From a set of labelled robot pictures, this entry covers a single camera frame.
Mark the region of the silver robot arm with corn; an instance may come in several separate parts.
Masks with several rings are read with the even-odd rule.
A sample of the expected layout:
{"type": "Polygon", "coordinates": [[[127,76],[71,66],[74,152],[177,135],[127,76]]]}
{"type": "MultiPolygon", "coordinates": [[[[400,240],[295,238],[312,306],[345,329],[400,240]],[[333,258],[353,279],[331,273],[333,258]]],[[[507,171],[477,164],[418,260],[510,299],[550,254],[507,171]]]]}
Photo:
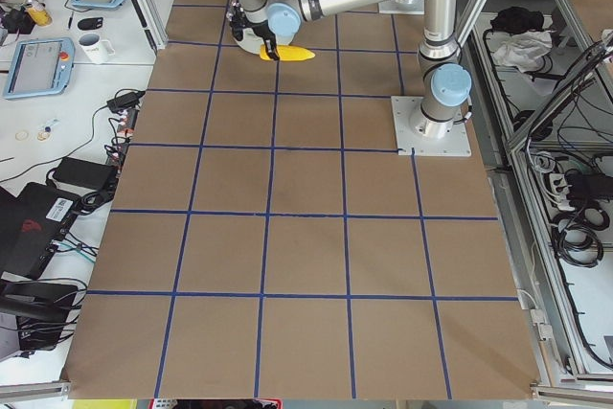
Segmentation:
{"type": "MultiPolygon", "coordinates": [[[[386,1],[394,0],[235,0],[228,18],[243,50],[263,60],[299,62],[314,56],[291,43],[304,24],[386,1]]],[[[457,0],[423,1],[419,66],[425,95],[411,112],[409,126],[423,138],[441,139],[458,124],[456,116],[468,99],[471,78],[457,59],[457,0]]]]}

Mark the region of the silver robot arm base plate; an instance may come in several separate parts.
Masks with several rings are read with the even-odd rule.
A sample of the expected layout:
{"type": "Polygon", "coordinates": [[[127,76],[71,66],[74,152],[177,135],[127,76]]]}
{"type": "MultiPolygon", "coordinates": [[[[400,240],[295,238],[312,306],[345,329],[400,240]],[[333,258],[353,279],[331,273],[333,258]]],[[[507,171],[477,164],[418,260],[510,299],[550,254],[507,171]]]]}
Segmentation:
{"type": "Polygon", "coordinates": [[[423,157],[470,157],[471,147],[464,123],[455,124],[460,109],[447,122],[434,122],[421,111],[422,97],[393,96],[392,116],[397,154],[423,157]]]}

